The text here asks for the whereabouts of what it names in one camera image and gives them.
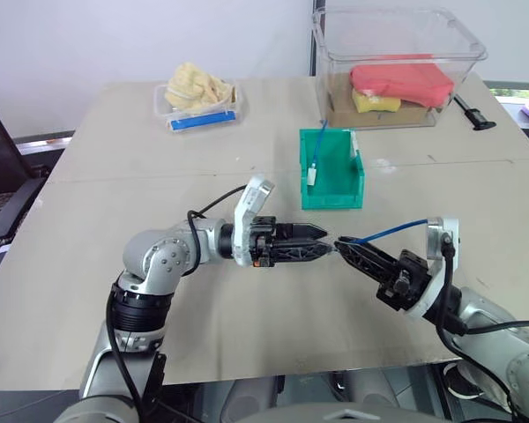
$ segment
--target green storage bin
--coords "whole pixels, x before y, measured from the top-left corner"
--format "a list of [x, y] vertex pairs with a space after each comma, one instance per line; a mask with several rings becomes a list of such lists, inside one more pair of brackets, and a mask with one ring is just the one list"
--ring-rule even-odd
[[308, 186], [308, 168], [321, 130], [300, 130], [302, 209], [361, 209], [364, 168], [351, 130], [325, 130], [317, 154], [316, 184]]

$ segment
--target black tool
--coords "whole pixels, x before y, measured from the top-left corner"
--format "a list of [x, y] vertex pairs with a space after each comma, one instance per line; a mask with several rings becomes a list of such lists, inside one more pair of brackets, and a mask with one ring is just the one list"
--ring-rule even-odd
[[465, 116], [474, 125], [474, 130], [488, 130], [495, 127], [495, 122], [487, 120], [477, 108], [470, 108], [464, 100], [457, 94], [455, 101], [465, 111]]

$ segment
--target beige table surface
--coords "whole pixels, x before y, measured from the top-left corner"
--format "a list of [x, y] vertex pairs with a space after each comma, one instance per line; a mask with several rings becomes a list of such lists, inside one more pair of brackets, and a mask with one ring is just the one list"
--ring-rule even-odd
[[[244, 120], [182, 133], [168, 132], [154, 115], [156, 85], [104, 89], [51, 181], [299, 170], [298, 131], [320, 127], [313, 78], [244, 80]], [[529, 139], [476, 74], [460, 93], [498, 127], [474, 131], [453, 103], [433, 128], [361, 131], [365, 167], [529, 159]]]

